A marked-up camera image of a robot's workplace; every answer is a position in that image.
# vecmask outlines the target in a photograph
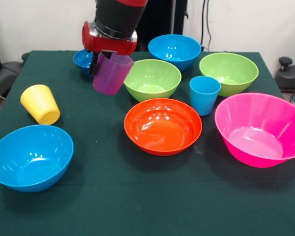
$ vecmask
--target red bowl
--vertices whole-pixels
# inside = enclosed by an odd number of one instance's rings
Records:
[[[157,156],[175,155],[200,136],[202,122],[187,104],[168,98],[141,102],[124,119],[126,134],[138,147]]]

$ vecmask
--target purple plastic cup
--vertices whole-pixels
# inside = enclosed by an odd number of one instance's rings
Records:
[[[100,93],[115,95],[121,88],[134,61],[129,56],[115,53],[108,59],[101,53],[97,63],[98,71],[94,76],[93,87]]]

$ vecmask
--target table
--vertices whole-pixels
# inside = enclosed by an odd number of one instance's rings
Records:
[[[240,54],[260,70],[247,91],[281,96],[261,55]],[[0,138],[36,124],[20,95],[46,84],[61,111],[55,125],[75,145],[67,172],[49,190],[25,194],[0,185],[0,236],[295,235],[295,159],[270,169],[241,164],[217,132],[214,112],[202,118],[203,132],[192,147],[172,157],[151,156],[123,129],[137,102],[124,87],[116,96],[96,92],[73,55],[31,52],[0,112]],[[189,104],[188,82],[200,74],[199,60],[172,98]]]

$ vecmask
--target plastic bowl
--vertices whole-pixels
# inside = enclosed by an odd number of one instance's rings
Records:
[[[181,82],[180,71],[172,64],[156,59],[134,63],[123,82],[139,102],[152,98],[169,98]]]
[[[71,137],[51,125],[17,129],[0,140],[0,183],[21,192],[38,192],[54,185],[73,153]]]
[[[230,153],[258,168],[295,158],[295,106],[262,93],[242,93],[222,101],[215,123]]]
[[[200,61],[200,71],[221,83],[219,95],[228,97],[247,89],[258,77],[259,70],[250,59],[234,53],[213,53]]]
[[[202,122],[187,104],[156,98],[134,106],[124,119],[124,129],[132,142],[147,153],[170,156],[199,138]]]
[[[184,72],[199,56],[201,46],[193,38],[167,34],[154,38],[148,44],[148,50],[153,57],[168,61]]]
[[[92,59],[93,59],[93,53],[88,53],[86,50],[78,51],[73,56],[73,62],[79,67],[80,71],[84,75],[90,78],[93,78],[93,76],[89,74],[89,67],[90,67],[90,64],[92,63]]]

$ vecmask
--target small blue bowl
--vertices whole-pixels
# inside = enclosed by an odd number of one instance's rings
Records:
[[[166,34],[154,38],[148,44],[148,50],[153,57],[170,62],[184,72],[200,55],[201,46],[193,38],[180,34]]]
[[[66,171],[73,141],[51,125],[17,129],[0,140],[0,183],[21,192],[39,192],[54,185]]]
[[[88,53],[86,50],[78,51],[73,56],[73,62],[79,67],[81,72],[93,78],[93,76],[89,75],[89,66],[92,63],[93,53]]]

